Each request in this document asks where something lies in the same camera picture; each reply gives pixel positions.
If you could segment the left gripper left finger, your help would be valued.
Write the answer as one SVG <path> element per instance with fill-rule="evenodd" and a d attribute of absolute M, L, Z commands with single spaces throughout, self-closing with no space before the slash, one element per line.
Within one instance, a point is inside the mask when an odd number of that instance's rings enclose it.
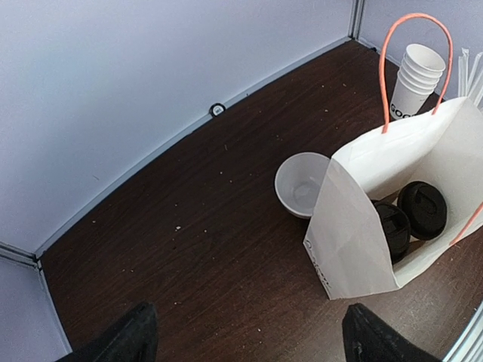
<path fill-rule="evenodd" d="M 155 361 L 158 319 L 155 306 L 141 302 L 107 328 L 98 338 L 62 361 Z"/>

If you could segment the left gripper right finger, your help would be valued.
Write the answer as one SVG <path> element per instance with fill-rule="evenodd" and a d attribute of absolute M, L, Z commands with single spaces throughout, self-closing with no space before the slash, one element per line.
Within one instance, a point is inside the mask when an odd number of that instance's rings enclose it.
<path fill-rule="evenodd" d="M 361 303 L 347 308 L 342 329 L 346 361 L 440 361 Z"/>

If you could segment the white paper takeout bag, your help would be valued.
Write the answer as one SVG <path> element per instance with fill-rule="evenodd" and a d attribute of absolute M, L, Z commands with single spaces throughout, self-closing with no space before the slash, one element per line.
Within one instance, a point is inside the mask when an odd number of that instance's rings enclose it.
<path fill-rule="evenodd" d="M 441 192 L 440 235 L 398 262 L 390 232 L 408 234 L 384 198 L 413 181 Z M 421 115 L 392 121 L 335 152 L 321 183 L 304 244 L 329 299 L 401 289 L 482 226 L 482 114 L 466 97 L 439 98 Z"/>

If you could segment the black lid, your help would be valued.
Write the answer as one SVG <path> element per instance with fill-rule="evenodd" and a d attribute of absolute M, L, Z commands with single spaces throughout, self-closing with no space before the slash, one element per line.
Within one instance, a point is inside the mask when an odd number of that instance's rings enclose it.
<path fill-rule="evenodd" d="M 411 226 L 404 211 L 385 201 L 372 201 L 379 215 L 392 264 L 399 262 L 407 253 L 411 239 Z"/>
<path fill-rule="evenodd" d="M 398 194 L 397 206 L 408 217 L 413 237 L 429 241 L 444 231 L 448 206 L 435 186 L 424 181 L 408 183 Z"/>

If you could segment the stack of white paper cups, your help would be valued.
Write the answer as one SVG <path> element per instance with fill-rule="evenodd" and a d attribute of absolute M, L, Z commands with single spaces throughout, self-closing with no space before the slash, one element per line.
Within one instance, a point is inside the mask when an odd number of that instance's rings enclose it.
<path fill-rule="evenodd" d="M 422 44 L 408 45 L 389 102 L 390 115 L 394 119 L 416 115 L 435 91 L 445 69 L 445 60 L 433 49 Z"/>

